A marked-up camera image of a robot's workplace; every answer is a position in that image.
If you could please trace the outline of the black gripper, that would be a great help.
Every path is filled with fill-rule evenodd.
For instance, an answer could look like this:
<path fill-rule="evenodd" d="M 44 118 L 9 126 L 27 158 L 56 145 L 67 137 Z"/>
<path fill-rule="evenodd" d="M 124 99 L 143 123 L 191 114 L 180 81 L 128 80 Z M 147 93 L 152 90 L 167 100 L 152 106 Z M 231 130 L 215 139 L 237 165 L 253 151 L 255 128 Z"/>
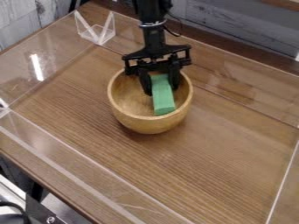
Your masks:
<path fill-rule="evenodd" d="M 164 32 L 172 0 L 132 0 L 135 13 L 139 16 L 139 27 L 144 34 L 144 47 L 136 52 L 125 54 L 121 60 L 125 63 L 125 74 L 137 74 L 147 95 L 152 95 L 152 81 L 147 71 L 165 69 L 168 81 L 173 90 L 180 85 L 180 70 L 191 64 L 191 46 L 168 45 Z"/>

